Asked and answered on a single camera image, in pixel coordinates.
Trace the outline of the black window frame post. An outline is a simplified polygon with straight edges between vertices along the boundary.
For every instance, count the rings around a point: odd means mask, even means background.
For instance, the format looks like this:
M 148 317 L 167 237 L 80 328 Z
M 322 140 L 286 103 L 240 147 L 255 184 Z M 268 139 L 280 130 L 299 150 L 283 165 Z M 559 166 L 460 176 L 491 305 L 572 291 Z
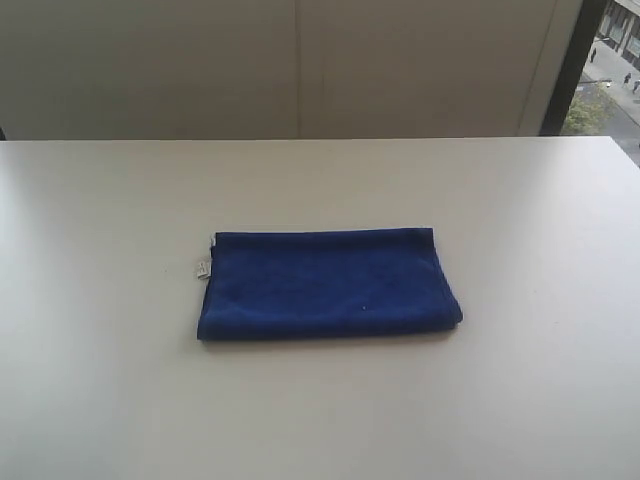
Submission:
M 581 3 L 539 131 L 539 135 L 542 137 L 558 136 L 561 133 L 606 4 L 605 0 L 584 0 Z

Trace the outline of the blue microfiber towel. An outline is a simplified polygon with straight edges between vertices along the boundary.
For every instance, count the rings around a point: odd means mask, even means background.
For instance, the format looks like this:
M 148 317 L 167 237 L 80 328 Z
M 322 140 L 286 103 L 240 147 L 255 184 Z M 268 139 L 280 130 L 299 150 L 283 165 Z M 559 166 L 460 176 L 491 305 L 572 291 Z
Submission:
M 402 336 L 463 320 L 430 228 L 219 232 L 202 342 Z

